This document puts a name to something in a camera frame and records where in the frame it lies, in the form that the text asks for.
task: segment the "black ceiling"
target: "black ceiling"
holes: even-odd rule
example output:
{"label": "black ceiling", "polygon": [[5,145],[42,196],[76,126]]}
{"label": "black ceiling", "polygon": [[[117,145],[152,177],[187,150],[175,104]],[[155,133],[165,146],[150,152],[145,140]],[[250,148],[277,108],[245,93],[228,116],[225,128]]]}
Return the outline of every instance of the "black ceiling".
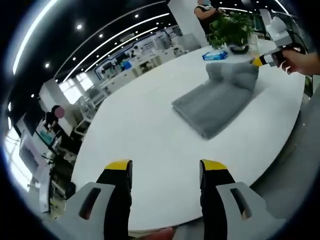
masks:
{"label": "black ceiling", "polygon": [[[42,8],[46,6],[49,1],[50,0],[41,1]],[[16,15],[12,18],[12,25],[8,26],[9,32],[12,32],[12,30],[17,27],[18,21],[22,22],[22,24],[26,23],[26,19],[22,20],[21,16],[32,10],[32,3],[35,2],[35,0],[25,0],[22,2],[20,1],[16,5],[8,5],[9,7],[16,9]],[[161,0],[57,0],[52,9],[36,27],[23,52],[16,75],[14,76],[16,85],[10,99],[12,101],[13,112],[23,112],[29,101],[35,100],[31,99],[30,96],[31,94],[37,94],[39,92],[43,82],[52,79],[56,74],[59,81],[62,81],[80,60],[105,40],[143,20],[170,13],[167,6],[168,2],[168,0],[162,2]],[[222,2],[222,6],[227,8],[248,9],[241,0],[217,0],[217,2]],[[283,12],[274,0],[260,0],[259,3],[256,3],[256,1],[252,2],[253,7],[256,9],[268,6],[270,10],[273,9],[275,11]],[[103,30],[98,31],[119,17],[121,17],[119,20],[108,25]],[[164,22],[164,24],[156,25],[156,22]],[[96,55],[102,56],[113,49],[115,42],[119,42],[119,39],[123,38],[125,35],[135,31],[141,33],[154,27],[159,27],[161,29],[164,26],[168,26],[169,23],[173,25],[176,24],[176,21],[171,14],[144,23],[132,29],[131,32],[129,31],[120,35],[89,57],[78,67],[74,74],[78,74],[81,68],[95,62],[97,60]],[[83,25],[83,28],[80,31],[76,29],[78,24]],[[99,34],[101,33],[104,35],[103,38],[99,38]],[[23,34],[22,37],[20,36],[18,42],[21,43],[22,39]],[[72,55],[72,53],[86,40],[88,41]],[[11,48],[17,49],[19,46],[19,44],[17,44],[18,42],[14,41],[11,44]],[[11,54],[10,58],[12,61],[12,59],[15,59],[17,53],[9,51],[9,54]],[[49,68],[45,68],[45,63],[47,62],[50,63]]]}

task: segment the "gray towel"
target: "gray towel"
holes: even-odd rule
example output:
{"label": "gray towel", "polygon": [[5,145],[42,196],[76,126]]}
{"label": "gray towel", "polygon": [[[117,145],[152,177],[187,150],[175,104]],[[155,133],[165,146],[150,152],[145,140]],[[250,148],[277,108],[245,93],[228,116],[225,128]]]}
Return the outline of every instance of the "gray towel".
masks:
{"label": "gray towel", "polygon": [[259,68],[248,63],[209,63],[210,81],[175,100],[172,105],[201,136],[211,139],[250,101]]}

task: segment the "window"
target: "window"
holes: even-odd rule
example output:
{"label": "window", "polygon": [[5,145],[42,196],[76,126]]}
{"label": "window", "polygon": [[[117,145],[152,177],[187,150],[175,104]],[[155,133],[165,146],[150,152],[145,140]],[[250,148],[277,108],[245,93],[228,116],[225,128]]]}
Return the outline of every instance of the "window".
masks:
{"label": "window", "polygon": [[29,191],[29,184],[32,173],[19,156],[20,138],[14,128],[9,130],[4,139],[4,153],[7,159],[8,170],[14,179],[26,190]]}
{"label": "window", "polygon": [[94,84],[88,77],[86,73],[80,73],[79,75],[76,76],[76,79],[78,79],[79,83],[83,87],[85,91],[87,91],[89,88],[91,88]]}
{"label": "window", "polygon": [[75,104],[76,101],[82,96],[72,79],[68,79],[63,83],[60,83],[59,88],[65,95],[66,99],[68,99],[70,104]]}

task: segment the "plant pot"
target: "plant pot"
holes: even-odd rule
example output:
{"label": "plant pot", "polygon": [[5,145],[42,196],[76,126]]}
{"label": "plant pot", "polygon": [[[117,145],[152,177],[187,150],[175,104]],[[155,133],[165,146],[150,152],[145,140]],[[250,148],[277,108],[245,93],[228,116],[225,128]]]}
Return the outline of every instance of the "plant pot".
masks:
{"label": "plant pot", "polygon": [[246,54],[249,51],[249,45],[244,45],[244,46],[229,45],[228,48],[233,54]]}

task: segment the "white table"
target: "white table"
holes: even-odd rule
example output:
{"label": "white table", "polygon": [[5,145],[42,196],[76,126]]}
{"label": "white table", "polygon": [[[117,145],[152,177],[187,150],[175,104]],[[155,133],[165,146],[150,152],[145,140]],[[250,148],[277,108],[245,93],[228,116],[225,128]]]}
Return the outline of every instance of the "white table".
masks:
{"label": "white table", "polygon": [[[275,46],[259,40],[260,52]],[[221,133],[202,139],[172,108],[172,101],[208,79],[205,47],[145,73],[108,97],[80,149],[72,181],[95,182],[117,159],[133,160],[128,228],[147,231],[202,216],[199,160],[225,164],[237,182],[253,184],[288,139],[302,102],[305,77],[260,68],[255,97]],[[249,55],[230,55],[242,62]]]}

